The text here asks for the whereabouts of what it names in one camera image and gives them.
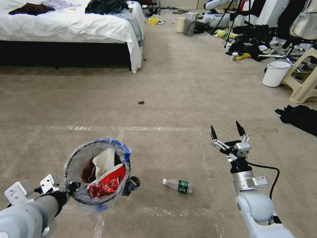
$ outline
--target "plastic water bottle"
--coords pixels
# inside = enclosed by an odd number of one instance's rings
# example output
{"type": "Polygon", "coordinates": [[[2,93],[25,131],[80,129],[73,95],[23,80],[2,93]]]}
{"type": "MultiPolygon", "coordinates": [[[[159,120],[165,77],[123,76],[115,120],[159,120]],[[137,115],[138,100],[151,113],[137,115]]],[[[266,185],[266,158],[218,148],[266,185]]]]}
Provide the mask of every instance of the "plastic water bottle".
{"type": "Polygon", "coordinates": [[[186,181],[176,179],[163,179],[163,185],[170,187],[173,190],[177,190],[181,193],[192,193],[193,187],[186,181]]]}

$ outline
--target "trash bin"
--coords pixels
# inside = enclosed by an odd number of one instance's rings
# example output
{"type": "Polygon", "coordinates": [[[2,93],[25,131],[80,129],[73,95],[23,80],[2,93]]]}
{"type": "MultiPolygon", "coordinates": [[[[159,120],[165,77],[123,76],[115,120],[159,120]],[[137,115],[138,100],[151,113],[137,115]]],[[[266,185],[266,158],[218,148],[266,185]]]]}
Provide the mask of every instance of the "trash bin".
{"type": "Polygon", "coordinates": [[[79,203],[83,210],[97,213],[112,207],[123,195],[128,196],[130,191],[133,191],[136,187],[140,186],[138,178],[133,176],[131,177],[130,173],[131,166],[129,148],[117,140],[112,140],[110,137],[106,137],[81,145],[71,155],[64,166],[64,182],[66,188],[71,182],[79,182],[79,190],[75,192],[72,197],[79,203]],[[92,163],[93,158],[109,148],[114,149],[115,160],[117,160],[117,163],[122,163],[125,167],[125,176],[115,193],[103,197],[92,197],[87,189],[90,182],[87,181],[86,174],[94,174],[94,164],[92,163]]]}
{"type": "Polygon", "coordinates": [[[176,18],[176,32],[177,33],[184,33],[184,21],[185,21],[185,17],[176,18]]]}
{"type": "Polygon", "coordinates": [[[262,83],[268,87],[277,87],[281,84],[292,64],[287,60],[275,60],[267,65],[267,71],[262,83]]]}
{"type": "Polygon", "coordinates": [[[184,36],[192,36],[194,34],[196,20],[185,19],[184,36]]]}

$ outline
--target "red snack bag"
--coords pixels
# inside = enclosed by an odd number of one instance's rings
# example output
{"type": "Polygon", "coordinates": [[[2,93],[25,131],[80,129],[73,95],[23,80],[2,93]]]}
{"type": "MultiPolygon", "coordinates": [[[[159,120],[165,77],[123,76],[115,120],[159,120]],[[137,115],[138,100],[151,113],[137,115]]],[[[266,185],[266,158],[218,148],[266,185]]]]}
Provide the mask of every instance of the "red snack bag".
{"type": "Polygon", "coordinates": [[[106,178],[101,180],[98,185],[92,184],[89,187],[89,192],[93,197],[103,197],[107,195],[113,194],[120,184],[120,178],[111,179],[109,181],[105,181],[106,178]]]}
{"type": "Polygon", "coordinates": [[[93,197],[103,197],[113,194],[125,176],[125,167],[119,164],[89,185],[89,192],[93,197]]]}

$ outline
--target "beige plastic stool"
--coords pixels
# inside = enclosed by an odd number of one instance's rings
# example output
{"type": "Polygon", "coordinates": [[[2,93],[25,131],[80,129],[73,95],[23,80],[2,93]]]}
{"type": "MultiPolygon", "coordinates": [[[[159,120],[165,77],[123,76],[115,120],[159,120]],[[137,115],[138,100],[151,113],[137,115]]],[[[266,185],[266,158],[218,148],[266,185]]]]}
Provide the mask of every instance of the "beige plastic stool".
{"type": "Polygon", "coordinates": [[[297,82],[291,74],[296,70],[300,63],[309,56],[317,58],[317,50],[310,48],[306,51],[295,64],[287,71],[282,83],[288,84],[292,89],[293,93],[290,96],[290,100],[296,103],[304,103],[307,98],[317,97],[317,67],[309,74],[306,80],[300,84],[297,82]]]}

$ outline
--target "green bottle label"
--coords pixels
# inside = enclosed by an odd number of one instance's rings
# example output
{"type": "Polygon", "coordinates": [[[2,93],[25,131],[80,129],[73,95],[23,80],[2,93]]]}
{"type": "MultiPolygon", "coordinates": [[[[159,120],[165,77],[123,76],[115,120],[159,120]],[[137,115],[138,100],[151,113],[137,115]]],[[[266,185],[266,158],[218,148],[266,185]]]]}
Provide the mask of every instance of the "green bottle label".
{"type": "Polygon", "coordinates": [[[187,189],[188,189],[188,182],[180,180],[178,182],[178,189],[177,190],[182,192],[182,193],[187,193],[187,189]]]}

